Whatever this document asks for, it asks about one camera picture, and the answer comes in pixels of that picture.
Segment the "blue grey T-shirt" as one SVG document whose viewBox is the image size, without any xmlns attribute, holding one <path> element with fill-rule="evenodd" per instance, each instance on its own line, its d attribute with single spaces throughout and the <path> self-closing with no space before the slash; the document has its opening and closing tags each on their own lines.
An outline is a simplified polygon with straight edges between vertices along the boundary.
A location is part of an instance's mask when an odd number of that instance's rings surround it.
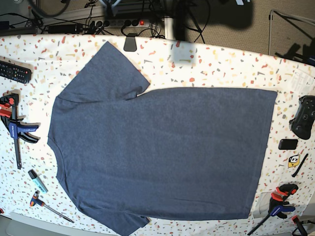
<svg viewBox="0 0 315 236">
<path fill-rule="evenodd" d="M 277 93 L 148 86 L 105 43 L 56 97 L 48 145 L 66 194 L 122 236 L 151 217 L 246 219 Z"/>
</svg>

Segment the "black table clip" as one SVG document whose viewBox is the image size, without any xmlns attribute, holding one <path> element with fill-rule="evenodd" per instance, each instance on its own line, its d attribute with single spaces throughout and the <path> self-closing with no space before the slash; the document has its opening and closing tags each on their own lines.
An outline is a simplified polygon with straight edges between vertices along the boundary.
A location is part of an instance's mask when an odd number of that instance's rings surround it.
<svg viewBox="0 0 315 236">
<path fill-rule="evenodd" d="M 125 52 L 136 52 L 137 45 L 135 38 L 137 37 L 136 33 L 129 33 L 126 36 L 125 44 L 124 44 L 124 51 Z"/>
</svg>

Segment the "white metal table leg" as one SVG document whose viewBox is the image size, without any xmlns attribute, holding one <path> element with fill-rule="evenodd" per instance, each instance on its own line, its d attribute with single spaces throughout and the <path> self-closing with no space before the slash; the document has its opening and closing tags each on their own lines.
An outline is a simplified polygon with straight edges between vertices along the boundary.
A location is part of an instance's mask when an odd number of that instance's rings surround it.
<svg viewBox="0 0 315 236">
<path fill-rule="evenodd" d="M 168 40 L 174 40 L 174 20 L 171 17 L 164 17 L 164 33 L 165 38 Z"/>
</svg>

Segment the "white power strip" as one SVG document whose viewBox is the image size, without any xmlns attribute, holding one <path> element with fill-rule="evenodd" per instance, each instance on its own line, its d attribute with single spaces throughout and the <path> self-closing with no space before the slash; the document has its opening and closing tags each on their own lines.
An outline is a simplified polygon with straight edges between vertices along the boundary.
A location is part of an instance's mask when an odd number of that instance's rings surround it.
<svg viewBox="0 0 315 236">
<path fill-rule="evenodd" d="M 121 28 L 125 24 L 130 23 L 127 27 L 131 28 L 147 28 L 150 26 L 151 22 L 149 20 L 129 20 L 129 19 L 114 19 L 114 20 L 103 20 L 102 26 L 106 28 Z"/>
</svg>

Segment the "small black rectangular case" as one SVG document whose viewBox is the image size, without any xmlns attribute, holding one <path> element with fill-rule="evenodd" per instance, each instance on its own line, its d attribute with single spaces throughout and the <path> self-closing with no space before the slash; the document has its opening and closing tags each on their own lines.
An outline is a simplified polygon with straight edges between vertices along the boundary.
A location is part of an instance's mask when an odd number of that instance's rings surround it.
<svg viewBox="0 0 315 236">
<path fill-rule="evenodd" d="M 279 142 L 279 150 L 295 150 L 297 148 L 297 139 L 281 139 Z"/>
</svg>

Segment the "terrazzo pattern tablecloth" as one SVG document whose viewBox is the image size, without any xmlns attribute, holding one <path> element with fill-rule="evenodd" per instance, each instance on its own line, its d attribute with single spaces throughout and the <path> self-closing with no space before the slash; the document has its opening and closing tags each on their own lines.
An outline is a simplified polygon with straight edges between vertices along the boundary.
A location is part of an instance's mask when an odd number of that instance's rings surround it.
<svg viewBox="0 0 315 236">
<path fill-rule="evenodd" d="M 0 81 L 0 93 L 20 94 L 19 114 L 26 122 L 40 124 L 35 133 L 37 144 L 20 142 L 22 168 L 17 169 L 14 143 L 7 130 L 0 129 L 0 207 L 3 216 L 20 222 L 15 230 L 28 235 L 25 226 L 74 236 L 107 236 L 112 231 L 77 210 L 57 179 L 57 164 L 47 145 L 50 115 L 55 97 L 79 73 L 105 42 L 118 49 L 123 36 L 18 35 L 0 39 L 0 58 L 32 70 L 30 83 L 23 85 L 7 79 Z M 259 198 L 286 182 L 296 182 L 299 189 L 289 200 L 301 219 L 315 215 L 315 140 L 299 141 L 296 152 L 302 159 L 308 153 L 296 177 L 296 167 L 288 167 L 293 151 L 280 151 L 279 141 L 293 138 L 288 127 L 298 108 L 299 93 L 291 88 L 298 70 L 314 77 L 312 66 L 263 54 L 191 44 L 166 39 L 136 38 L 137 51 L 125 56 L 150 82 L 150 90 L 170 87 L 235 87 L 273 90 L 278 93 L 268 148 L 258 189 Z M 33 169 L 48 192 L 42 193 L 30 178 Z M 74 223 L 30 201 L 36 190 L 39 198 Z"/>
</svg>

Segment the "light blue highlighter marker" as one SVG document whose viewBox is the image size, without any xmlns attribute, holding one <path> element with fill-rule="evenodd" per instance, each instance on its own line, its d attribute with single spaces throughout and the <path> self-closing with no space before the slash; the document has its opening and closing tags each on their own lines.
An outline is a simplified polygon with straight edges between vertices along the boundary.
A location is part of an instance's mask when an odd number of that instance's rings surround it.
<svg viewBox="0 0 315 236">
<path fill-rule="evenodd" d="M 42 180 L 40 179 L 40 177 L 37 175 L 37 173 L 31 169 L 28 171 L 28 174 L 30 176 L 30 178 L 32 179 L 32 181 L 35 183 L 35 185 L 37 186 L 37 188 L 42 192 L 42 193 L 47 193 L 48 190 L 46 188 L 46 186 L 44 185 L 44 183 L 42 182 Z"/>
</svg>

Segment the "yellow panda sticker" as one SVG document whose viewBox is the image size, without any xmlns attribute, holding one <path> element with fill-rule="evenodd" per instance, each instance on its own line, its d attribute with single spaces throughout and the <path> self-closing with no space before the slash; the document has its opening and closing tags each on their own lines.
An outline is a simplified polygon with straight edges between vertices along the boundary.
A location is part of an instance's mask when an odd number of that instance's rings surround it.
<svg viewBox="0 0 315 236">
<path fill-rule="evenodd" d="M 288 167 L 289 168 L 296 167 L 299 165 L 299 163 L 300 163 L 300 155 L 299 154 L 291 156 L 288 159 Z"/>
</svg>

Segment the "black game controller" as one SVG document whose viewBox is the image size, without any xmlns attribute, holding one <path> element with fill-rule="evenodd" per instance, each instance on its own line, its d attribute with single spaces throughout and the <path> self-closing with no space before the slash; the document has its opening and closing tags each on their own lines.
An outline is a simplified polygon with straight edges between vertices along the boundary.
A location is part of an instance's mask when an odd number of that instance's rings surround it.
<svg viewBox="0 0 315 236">
<path fill-rule="evenodd" d="M 299 108 L 294 119 L 289 121 L 290 130 L 300 139 L 308 140 L 315 120 L 315 96 L 299 98 Z"/>
</svg>

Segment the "blue red bar clamp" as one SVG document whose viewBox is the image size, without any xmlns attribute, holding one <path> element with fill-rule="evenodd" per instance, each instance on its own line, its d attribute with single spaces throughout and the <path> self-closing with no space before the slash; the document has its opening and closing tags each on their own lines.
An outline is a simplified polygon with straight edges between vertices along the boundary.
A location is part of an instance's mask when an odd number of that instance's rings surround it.
<svg viewBox="0 0 315 236">
<path fill-rule="evenodd" d="M 247 233 L 248 236 L 252 235 L 258 228 L 260 228 L 270 217 L 277 216 L 280 219 L 286 219 L 285 212 L 294 212 L 295 207 L 290 206 L 287 199 L 294 195 L 298 190 L 296 184 L 283 184 L 276 188 L 275 192 L 271 193 L 269 201 L 268 214 L 265 216 L 251 231 Z"/>
</svg>

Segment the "thin black strip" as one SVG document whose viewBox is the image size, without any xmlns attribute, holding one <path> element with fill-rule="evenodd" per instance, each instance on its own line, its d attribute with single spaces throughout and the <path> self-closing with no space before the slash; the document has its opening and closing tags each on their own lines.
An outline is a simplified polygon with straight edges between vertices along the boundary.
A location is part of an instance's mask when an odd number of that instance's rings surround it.
<svg viewBox="0 0 315 236">
<path fill-rule="evenodd" d="M 308 153 L 304 156 L 304 158 L 303 158 L 303 160 L 301 161 L 300 165 L 298 166 L 297 170 L 292 174 L 292 177 L 296 177 L 296 176 L 297 176 L 297 174 L 299 173 L 299 171 L 300 171 L 302 165 L 304 164 L 304 162 L 306 161 L 306 159 L 307 159 L 308 156 L 309 156 Z"/>
</svg>

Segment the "white paper sheet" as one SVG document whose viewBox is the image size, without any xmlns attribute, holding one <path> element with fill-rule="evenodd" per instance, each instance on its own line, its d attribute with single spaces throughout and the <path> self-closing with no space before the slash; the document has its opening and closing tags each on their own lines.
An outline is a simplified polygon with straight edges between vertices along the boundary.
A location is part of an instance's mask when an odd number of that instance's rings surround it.
<svg viewBox="0 0 315 236">
<path fill-rule="evenodd" d="M 307 73 L 298 70 L 293 74 L 291 88 L 294 92 L 309 93 L 315 86 L 315 79 Z"/>
</svg>

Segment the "blue black bar clamp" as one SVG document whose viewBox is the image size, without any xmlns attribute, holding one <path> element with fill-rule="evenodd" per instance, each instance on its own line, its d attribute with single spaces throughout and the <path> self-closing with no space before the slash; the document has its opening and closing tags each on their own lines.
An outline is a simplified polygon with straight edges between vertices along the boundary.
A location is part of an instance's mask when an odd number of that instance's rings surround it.
<svg viewBox="0 0 315 236">
<path fill-rule="evenodd" d="M 22 167 L 19 139 L 25 142 L 36 144 L 39 141 L 39 137 L 30 135 L 31 132 L 35 132 L 39 125 L 37 124 L 22 124 L 23 118 L 18 118 L 18 104 L 19 94 L 12 93 L 0 98 L 0 119 L 10 137 L 14 140 L 15 155 L 18 170 Z"/>
</svg>

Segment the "black TV remote control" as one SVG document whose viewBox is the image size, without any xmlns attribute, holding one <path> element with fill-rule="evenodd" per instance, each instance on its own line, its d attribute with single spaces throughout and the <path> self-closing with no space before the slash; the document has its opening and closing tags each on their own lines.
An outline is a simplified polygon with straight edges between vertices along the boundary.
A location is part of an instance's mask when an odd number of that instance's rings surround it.
<svg viewBox="0 0 315 236">
<path fill-rule="evenodd" d="M 0 76 L 22 84 L 28 84 L 32 77 L 30 69 L 0 61 Z"/>
</svg>

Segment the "red black corner clamp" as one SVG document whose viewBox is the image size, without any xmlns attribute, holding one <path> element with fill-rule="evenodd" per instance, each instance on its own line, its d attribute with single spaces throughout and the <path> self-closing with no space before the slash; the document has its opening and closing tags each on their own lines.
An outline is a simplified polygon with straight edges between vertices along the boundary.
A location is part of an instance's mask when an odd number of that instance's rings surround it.
<svg viewBox="0 0 315 236">
<path fill-rule="evenodd" d="M 308 236 L 307 231 L 305 230 L 297 215 L 292 217 L 292 221 L 296 225 L 296 229 L 292 232 L 292 236 Z"/>
</svg>

